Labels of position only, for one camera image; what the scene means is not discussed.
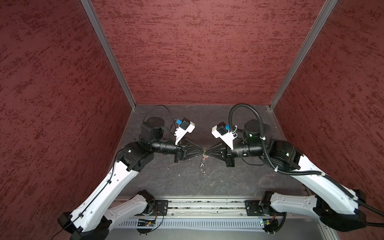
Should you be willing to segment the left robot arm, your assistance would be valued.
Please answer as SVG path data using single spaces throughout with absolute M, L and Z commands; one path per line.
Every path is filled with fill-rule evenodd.
M 112 207 L 125 186 L 149 164 L 156 153 L 173 155 L 175 162 L 188 160 L 203 153 L 203 149 L 185 138 L 195 124 L 183 118 L 174 122 L 175 132 L 165 127 L 163 119 L 151 117 L 141 124 L 137 141 L 129 143 L 117 154 L 106 177 L 90 196 L 72 212 L 61 214 L 58 223 L 71 234 L 72 240 L 104 240 L 125 220 L 136 215 L 155 213 L 155 197 L 139 191 L 128 201 Z

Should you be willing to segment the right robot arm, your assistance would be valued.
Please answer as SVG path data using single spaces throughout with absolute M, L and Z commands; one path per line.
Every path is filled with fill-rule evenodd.
M 304 197 L 266 191 L 257 207 L 261 214 L 296 213 L 319 219 L 339 232 L 368 226 L 366 215 L 360 210 L 366 203 L 364 192 L 344 187 L 292 144 L 274 139 L 269 125 L 252 119 L 245 123 L 240 140 L 238 132 L 225 123 L 214 126 L 212 135 L 222 142 L 209 149 L 208 154 L 223 160 L 227 167 L 234 167 L 236 158 L 259 157 L 275 172 L 296 179 L 313 192 Z

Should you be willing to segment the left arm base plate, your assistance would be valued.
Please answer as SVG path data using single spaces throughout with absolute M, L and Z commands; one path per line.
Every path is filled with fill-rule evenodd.
M 164 216 L 167 215 L 168 212 L 169 201 L 168 200 L 154 200 L 149 203 L 147 206 L 147 215 L 155 216 L 157 211 L 163 213 Z

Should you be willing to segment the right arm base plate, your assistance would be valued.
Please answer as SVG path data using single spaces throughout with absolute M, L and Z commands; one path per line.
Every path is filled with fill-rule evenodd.
M 246 200 L 244 203 L 248 217 L 270 216 L 268 207 L 261 201 Z

